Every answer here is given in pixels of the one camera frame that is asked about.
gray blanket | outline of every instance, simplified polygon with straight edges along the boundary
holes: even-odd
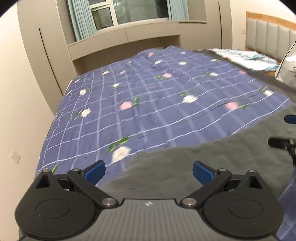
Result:
[[[200,160],[214,169],[226,168],[233,174],[255,169],[279,197],[291,178],[292,159],[287,151],[269,147],[267,140],[270,136],[296,137],[296,125],[284,122],[286,114],[296,114],[296,106],[218,141],[135,155],[124,176],[100,189],[120,202],[123,198],[180,201],[201,187],[192,174],[194,161]]]

electrical outlet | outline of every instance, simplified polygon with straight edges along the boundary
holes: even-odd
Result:
[[[11,158],[16,162],[16,164],[18,164],[20,161],[20,155],[15,150],[12,150]]]

bag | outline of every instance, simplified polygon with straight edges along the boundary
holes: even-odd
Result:
[[[296,89],[296,42],[276,70],[275,79]]]

headboard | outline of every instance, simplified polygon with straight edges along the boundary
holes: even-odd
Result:
[[[253,12],[246,15],[245,49],[282,61],[296,41],[296,23]]]

curtain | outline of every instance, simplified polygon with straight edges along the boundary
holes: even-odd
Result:
[[[168,17],[172,21],[189,20],[187,0],[167,0]]]
[[[96,25],[88,0],[68,0],[68,7],[76,40],[94,35]]]

